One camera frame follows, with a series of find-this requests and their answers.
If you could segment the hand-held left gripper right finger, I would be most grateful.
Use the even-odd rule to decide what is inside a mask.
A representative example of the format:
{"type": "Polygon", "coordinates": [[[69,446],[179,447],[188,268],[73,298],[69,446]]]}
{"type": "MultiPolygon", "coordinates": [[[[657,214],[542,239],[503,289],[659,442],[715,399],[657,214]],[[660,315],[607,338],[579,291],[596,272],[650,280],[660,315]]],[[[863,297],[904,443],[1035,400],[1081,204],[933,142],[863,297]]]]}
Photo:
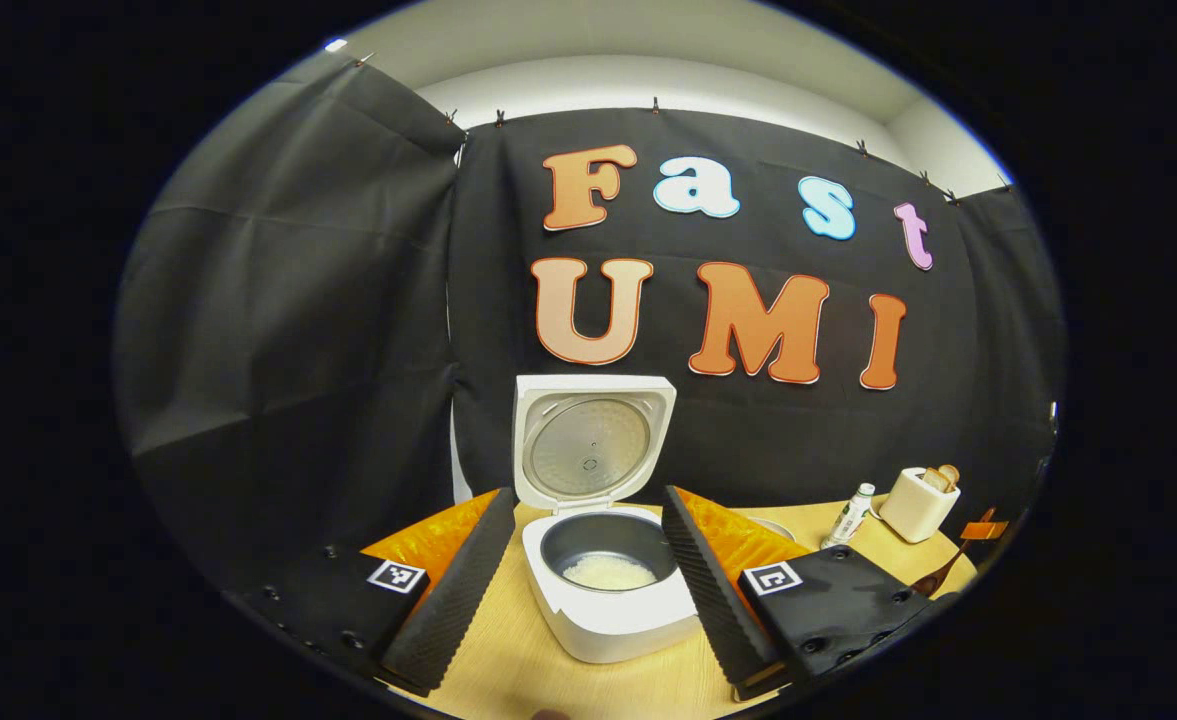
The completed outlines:
{"type": "Polygon", "coordinates": [[[939,612],[852,547],[809,552],[679,487],[666,488],[661,529],[742,700],[834,684],[939,612]]]}

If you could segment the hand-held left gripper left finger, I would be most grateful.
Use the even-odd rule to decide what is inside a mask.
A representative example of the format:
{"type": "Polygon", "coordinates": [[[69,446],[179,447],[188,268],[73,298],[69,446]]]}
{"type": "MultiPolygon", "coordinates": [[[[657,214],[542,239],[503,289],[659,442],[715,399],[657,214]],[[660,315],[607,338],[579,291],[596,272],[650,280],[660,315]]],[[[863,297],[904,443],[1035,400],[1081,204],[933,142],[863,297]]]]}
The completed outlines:
{"type": "Polygon", "coordinates": [[[503,560],[514,506],[510,488],[484,493],[364,549],[304,556],[233,604],[355,682],[428,696],[503,560]]]}

